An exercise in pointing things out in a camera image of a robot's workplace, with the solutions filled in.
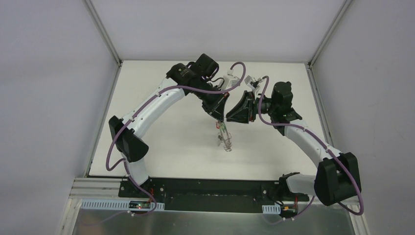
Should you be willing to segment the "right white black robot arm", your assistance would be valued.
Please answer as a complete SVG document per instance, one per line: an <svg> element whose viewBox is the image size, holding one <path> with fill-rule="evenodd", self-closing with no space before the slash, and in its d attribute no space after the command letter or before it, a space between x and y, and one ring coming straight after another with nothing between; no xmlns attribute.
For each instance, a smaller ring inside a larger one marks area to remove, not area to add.
<svg viewBox="0 0 415 235"><path fill-rule="evenodd" d="M306 127L305 121L292 107L290 82L277 82L271 97L245 91L237 105L226 114L228 122L248 124L263 114L270 117L265 124L274 127L284 137L294 142L316 166L314 175L298 172L280 177L278 195L285 201L297 193L316 196L324 205L341 205L356 196L359 206L364 206L358 161L354 154L343 153L321 140Z"/></svg>

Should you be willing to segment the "green headed key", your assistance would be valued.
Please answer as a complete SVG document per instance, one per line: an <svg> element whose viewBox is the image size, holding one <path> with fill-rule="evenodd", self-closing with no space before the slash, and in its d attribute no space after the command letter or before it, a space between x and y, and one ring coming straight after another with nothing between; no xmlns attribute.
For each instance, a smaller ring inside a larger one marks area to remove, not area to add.
<svg viewBox="0 0 415 235"><path fill-rule="evenodd" d="M222 133L222 134L224 134L224 133L226 133L226 126L225 126L225 124L224 123L219 123L219 130L220 130L220 133Z"/></svg>

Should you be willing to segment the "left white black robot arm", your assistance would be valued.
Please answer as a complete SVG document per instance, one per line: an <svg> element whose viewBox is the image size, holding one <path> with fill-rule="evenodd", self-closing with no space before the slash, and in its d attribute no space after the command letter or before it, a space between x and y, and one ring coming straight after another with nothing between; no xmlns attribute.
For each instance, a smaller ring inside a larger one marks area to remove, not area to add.
<svg viewBox="0 0 415 235"><path fill-rule="evenodd" d="M166 110L186 95L194 94L201 100L202 108L209 116L223 122L229 93L209 83L218 71L219 64L206 54L186 65L178 63L167 72L159 87L141 106L122 118L110 118L112 143L107 155L111 155L114 147L122 154L127 175L134 180L130 191L137 198L143 198L149 193L146 182L149 174L144 162L149 147L142 138Z"/></svg>

